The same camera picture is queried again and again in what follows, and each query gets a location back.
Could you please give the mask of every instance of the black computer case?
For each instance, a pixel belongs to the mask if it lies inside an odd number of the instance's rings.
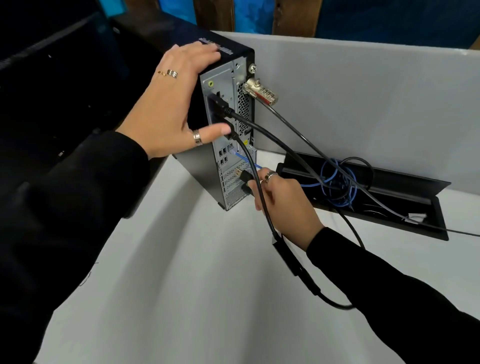
[[[132,92],[137,97],[148,86],[163,54],[173,45],[183,46],[197,40],[213,42],[220,46],[221,60],[199,75],[188,113],[189,128],[200,129],[215,122],[206,100],[212,92],[220,95],[237,113],[254,121],[254,103],[242,90],[243,84],[253,77],[249,73],[254,63],[253,49],[162,12],[122,14],[112,18],[111,25],[131,79],[136,80]],[[252,130],[233,119],[229,121],[256,160]],[[248,163],[232,154],[239,149],[235,142],[220,138],[176,154],[175,158],[222,208],[229,210],[245,197],[241,181],[234,173],[235,167],[249,169]]]

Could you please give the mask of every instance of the desk surface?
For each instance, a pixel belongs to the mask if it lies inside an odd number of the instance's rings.
[[[258,153],[272,169],[282,160]],[[480,196],[439,198],[449,228],[480,233]],[[317,213],[355,241],[337,214]],[[351,222],[368,250],[480,317],[480,239]],[[348,302],[296,252],[328,297]],[[326,305],[292,276],[252,197],[225,212],[173,158],[97,261],[55,312],[38,364],[402,363],[361,313]]]

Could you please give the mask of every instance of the silver ring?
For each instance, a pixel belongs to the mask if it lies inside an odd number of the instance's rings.
[[[278,173],[275,172],[274,170],[271,170],[270,172],[268,172],[268,173],[265,175],[264,181],[268,183],[268,180],[269,180],[270,178],[272,178],[272,176],[275,176],[275,175],[278,176]]]
[[[195,140],[195,144],[197,144],[197,146],[203,145],[202,139],[200,137],[200,133],[198,132],[198,130],[193,131],[193,139]]]
[[[179,74],[178,74],[177,72],[175,72],[175,71],[168,70],[168,71],[167,71],[167,75],[172,76],[173,78],[177,78],[177,76],[178,76]]]

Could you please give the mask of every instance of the hand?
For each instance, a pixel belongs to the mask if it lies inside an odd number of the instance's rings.
[[[117,132],[136,141],[149,158],[164,157],[196,146],[187,125],[193,89],[198,73],[220,59],[215,44],[201,42],[168,50],[152,77],[150,85],[137,101]],[[178,73],[177,78],[160,72]],[[202,142],[210,143],[230,133],[228,124],[214,124],[199,130]]]
[[[268,168],[258,171],[261,181],[268,172],[270,172]],[[249,181],[248,186],[255,196],[255,208],[261,211],[262,202],[255,180]],[[288,240],[306,251],[315,235],[324,226],[298,181],[273,175],[268,182],[262,182],[262,190],[273,225]]]

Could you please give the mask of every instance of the label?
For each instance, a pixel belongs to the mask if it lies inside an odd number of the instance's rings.
[[[215,42],[212,42],[211,40],[208,40],[207,38],[198,38],[198,40],[200,40],[201,42],[206,43],[206,44],[216,44],[218,46],[218,49],[221,50],[222,52],[224,52],[226,54],[229,54],[230,56],[233,54],[232,50],[230,50],[228,48],[225,48],[225,47],[222,47],[221,45],[219,45]]]

